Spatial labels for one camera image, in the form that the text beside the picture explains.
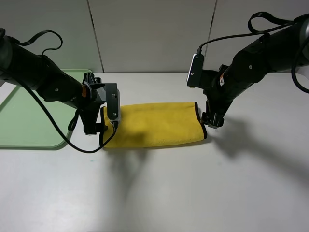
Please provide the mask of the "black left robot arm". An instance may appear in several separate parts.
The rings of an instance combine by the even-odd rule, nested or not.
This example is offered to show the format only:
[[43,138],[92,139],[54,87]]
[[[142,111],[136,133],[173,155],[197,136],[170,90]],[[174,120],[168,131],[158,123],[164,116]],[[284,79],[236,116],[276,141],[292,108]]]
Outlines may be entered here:
[[34,90],[46,102],[61,102],[76,110],[74,118],[68,125],[70,131],[75,129],[77,118],[81,118],[84,133],[94,135],[104,132],[108,126],[97,122],[100,106],[105,102],[99,98],[97,89],[104,84],[93,73],[84,73],[82,82],[64,73],[44,53],[36,55],[24,47],[34,43],[47,34],[43,30],[26,42],[7,36],[5,29],[0,30],[0,78],[17,85]]

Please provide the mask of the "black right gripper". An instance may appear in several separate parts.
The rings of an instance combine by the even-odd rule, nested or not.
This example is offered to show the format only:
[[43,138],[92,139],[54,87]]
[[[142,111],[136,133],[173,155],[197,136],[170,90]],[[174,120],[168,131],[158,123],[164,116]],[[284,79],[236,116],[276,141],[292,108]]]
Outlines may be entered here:
[[206,111],[202,113],[200,123],[211,128],[219,128],[224,124],[224,116],[230,107],[232,100],[227,99],[220,78],[223,77],[227,65],[221,65],[219,71],[203,70],[202,77],[205,81],[203,94],[207,96]]

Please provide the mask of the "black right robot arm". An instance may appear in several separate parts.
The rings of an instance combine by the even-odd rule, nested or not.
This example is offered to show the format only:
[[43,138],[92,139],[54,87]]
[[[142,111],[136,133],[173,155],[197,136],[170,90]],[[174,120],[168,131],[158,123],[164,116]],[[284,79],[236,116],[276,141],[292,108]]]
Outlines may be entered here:
[[290,70],[292,81],[303,92],[296,69],[309,64],[309,20],[305,19],[274,34],[266,34],[240,50],[229,66],[203,70],[202,89],[207,96],[201,123],[221,127],[232,101],[260,82],[268,73]]

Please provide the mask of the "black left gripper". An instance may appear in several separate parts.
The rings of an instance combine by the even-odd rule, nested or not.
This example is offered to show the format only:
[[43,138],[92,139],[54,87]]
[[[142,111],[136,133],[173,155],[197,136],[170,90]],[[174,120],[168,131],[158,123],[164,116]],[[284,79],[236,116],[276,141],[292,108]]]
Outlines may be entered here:
[[97,123],[99,110],[86,110],[90,107],[101,106],[106,103],[105,84],[101,78],[95,77],[92,72],[84,73],[82,93],[77,95],[76,109],[81,111],[83,130],[86,135],[96,135],[104,132],[104,119]]

